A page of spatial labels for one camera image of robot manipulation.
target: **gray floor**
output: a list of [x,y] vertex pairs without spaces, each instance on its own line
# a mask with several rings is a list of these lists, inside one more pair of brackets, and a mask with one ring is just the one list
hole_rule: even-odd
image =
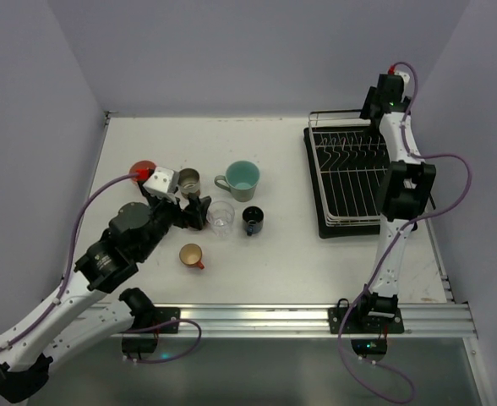
[[[173,354],[184,340],[166,340]],[[462,340],[402,339],[385,360],[412,377],[416,405],[479,403]],[[399,378],[367,365],[360,375],[401,397]],[[30,406],[82,405],[380,405],[342,366],[335,340],[209,339],[186,359],[165,365],[121,361],[111,338],[69,361],[30,400]]]

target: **mug handle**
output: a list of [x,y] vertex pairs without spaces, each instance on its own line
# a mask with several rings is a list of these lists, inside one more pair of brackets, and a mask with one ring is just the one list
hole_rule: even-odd
[[215,185],[221,189],[227,190],[228,192],[232,192],[226,182],[226,176],[224,175],[215,176]]

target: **cable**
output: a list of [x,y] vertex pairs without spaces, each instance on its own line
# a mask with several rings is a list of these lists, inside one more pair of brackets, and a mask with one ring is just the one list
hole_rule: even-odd
[[[89,207],[89,205],[93,202],[94,199],[96,199],[104,190],[108,189],[109,187],[113,186],[114,184],[118,184],[119,182],[125,180],[125,179],[130,179],[130,178],[137,178],[142,176],[142,173],[129,173],[128,175],[123,175],[118,178],[115,178],[111,181],[109,181],[107,184],[104,184],[101,188],[99,188],[95,193],[93,193],[89,199],[81,206],[81,209],[79,209],[78,215],[76,217],[76,221],[74,223],[74,227],[72,228],[72,234],[70,235],[70,248],[68,251],[68,262],[66,265],[66,269],[64,270],[63,273],[63,281],[61,283],[61,286],[59,287],[59,290],[57,292],[56,298],[61,299],[62,296],[64,295],[64,292],[66,291],[66,287],[68,286],[68,281],[70,279],[70,272],[72,271],[72,263],[74,261],[74,252],[75,252],[75,247],[76,247],[76,238],[78,236],[78,231],[79,231],[79,225],[81,223],[81,219],[83,218],[83,215],[85,214],[85,211]],[[6,348],[9,348],[10,346],[16,344],[19,340],[24,338],[27,334],[32,332],[37,326],[42,323],[46,317],[55,309],[55,304],[51,303],[46,307],[44,312],[38,316],[38,318],[27,328],[25,328],[20,334],[18,334],[16,337],[12,338],[10,341],[8,341],[8,346]]]
[[166,359],[134,359],[130,357],[130,355],[127,356],[128,359],[132,360],[133,362],[136,362],[137,364],[165,364],[166,362],[172,362],[175,361],[176,359],[180,359],[184,357],[185,355],[188,355],[192,353],[196,347],[198,347],[199,342],[201,341],[201,327],[199,324],[193,320],[190,319],[176,319],[176,320],[170,320],[166,321],[161,324],[157,324],[156,326],[151,326],[151,327],[146,327],[146,328],[139,328],[136,330],[127,330],[125,333],[127,334],[135,334],[135,333],[140,333],[140,332],[153,332],[155,330],[160,330],[163,327],[171,326],[172,324],[179,324],[179,323],[188,323],[192,324],[198,329],[198,337],[196,338],[196,341],[194,341],[194,344],[188,349],[185,349],[182,353],[174,355],[170,358]]
[[353,377],[353,379],[355,379],[365,389],[369,390],[370,392],[372,392],[376,396],[383,398],[384,400],[386,400],[390,403],[406,404],[406,403],[410,403],[416,397],[416,387],[414,386],[412,379],[410,379],[410,377],[408,377],[405,373],[401,372],[400,370],[398,370],[392,366],[389,366],[386,364],[381,364],[381,363],[373,364],[369,360],[362,359],[363,362],[370,363],[371,365],[376,365],[379,368],[383,368],[385,370],[388,370],[388,371],[393,372],[393,373],[397,374],[398,376],[400,376],[402,379],[404,379],[407,382],[408,386],[410,387],[410,395],[405,399],[396,399],[396,398],[392,398],[392,397],[386,395],[385,393],[379,391],[378,389],[371,387],[367,382],[363,381],[361,378],[359,378],[355,374],[353,368],[346,361],[346,357],[345,357],[346,353],[344,352],[344,348],[342,347],[342,344],[341,344],[341,335],[344,332],[344,328],[345,328],[348,317],[351,315],[353,309],[359,304],[359,301],[361,300],[361,298],[369,291],[369,288],[373,284],[374,280],[376,279],[376,276],[378,275],[378,272],[380,271],[380,268],[382,267],[382,264],[384,263],[385,258],[389,255],[389,253],[391,252],[391,250],[395,246],[396,242],[401,237],[402,231],[404,231],[407,227],[412,226],[415,222],[419,222],[422,220],[428,220],[428,219],[433,218],[433,217],[441,216],[443,214],[446,214],[448,211],[455,209],[465,199],[465,197],[467,196],[468,190],[470,190],[470,186],[472,185],[472,168],[470,167],[468,162],[463,157],[458,156],[456,154],[446,153],[446,154],[434,154],[434,155],[423,156],[423,155],[417,155],[417,154],[414,154],[411,152],[410,146],[407,143],[405,122],[407,120],[408,114],[410,113],[410,110],[412,109],[412,105],[415,102],[416,97],[418,96],[418,74],[416,73],[416,70],[414,69],[414,67],[408,62],[394,63],[390,67],[390,70],[389,70],[390,74],[393,74],[395,72],[395,67],[397,65],[403,65],[403,66],[406,66],[407,68],[409,68],[412,72],[412,78],[413,78],[413,82],[414,82],[414,91],[413,91],[413,95],[412,95],[412,100],[410,101],[410,103],[408,103],[407,110],[404,112],[404,115],[402,116],[402,121],[401,121],[402,143],[403,143],[405,149],[407,150],[407,153],[410,156],[420,158],[420,159],[452,157],[452,158],[455,158],[455,159],[458,159],[459,161],[461,161],[464,164],[465,168],[467,169],[467,182],[465,184],[465,187],[464,187],[462,193],[459,195],[457,200],[455,200],[451,205],[449,205],[448,207],[446,207],[442,210],[432,211],[430,213],[425,213],[419,217],[416,217],[416,218],[410,220],[409,222],[406,222],[399,229],[399,233],[397,233],[396,236],[391,240],[390,245],[384,251],[384,254],[380,257],[378,263],[376,264],[376,267],[374,268],[374,272],[371,275],[369,282],[365,285],[365,287],[363,288],[363,291],[357,296],[357,298],[355,298],[355,300],[352,302],[352,304],[348,307],[347,312],[344,315],[344,317],[342,318],[341,325],[339,327],[339,334],[338,334],[339,355],[341,356],[342,363],[344,364],[344,366],[346,367],[346,369],[348,370],[350,375]]

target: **metal wire rack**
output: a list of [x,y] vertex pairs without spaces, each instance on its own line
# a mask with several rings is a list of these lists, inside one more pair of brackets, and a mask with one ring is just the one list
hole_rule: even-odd
[[352,117],[354,113],[358,116],[359,110],[309,114],[310,141],[328,225],[380,223],[376,194],[390,160],[383,137],[366,131],[369,121]]

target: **silver cup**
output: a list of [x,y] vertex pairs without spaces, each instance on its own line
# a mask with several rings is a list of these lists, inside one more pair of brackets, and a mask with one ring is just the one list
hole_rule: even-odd
[[199,196],[199,173],[195,169],[187,167],[179,172],[177,182],[181,195],[187,199],[189,193]]

